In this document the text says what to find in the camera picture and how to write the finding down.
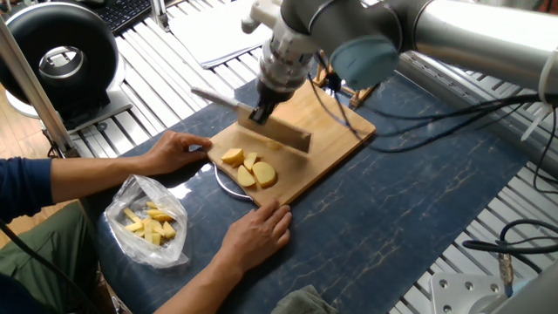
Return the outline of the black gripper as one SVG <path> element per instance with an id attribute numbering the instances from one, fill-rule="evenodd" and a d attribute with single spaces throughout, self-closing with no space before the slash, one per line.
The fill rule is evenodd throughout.
<path id="1" fill-rule="evenodd" d="M 264 125 L 276 107 L 303 85 L 310 61 L 309 53 L 281 54 L 271 45 L 264 45 L 259 63 L 260 97 L 249 118 Z"/>

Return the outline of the person's left hand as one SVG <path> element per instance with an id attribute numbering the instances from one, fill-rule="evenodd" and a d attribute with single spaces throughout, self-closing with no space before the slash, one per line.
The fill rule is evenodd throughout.
<path id="1" fill-rule="evenodd" d="M 204 159 L 209 148 L 209 138 L 166 131 L 145 154 L 140 156 L 143 175 L 169 174 L 187 164 Z"/>

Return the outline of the person's right hand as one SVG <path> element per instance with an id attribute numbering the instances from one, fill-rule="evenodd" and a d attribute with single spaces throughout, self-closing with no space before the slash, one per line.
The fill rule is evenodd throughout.
<path id="1" fill-rule="evenodd" d="M 252 209 L 228 228 L 219 253 L 242 273 L 251 270 L 289 242 L 291 219 L 278 201 Z"/>

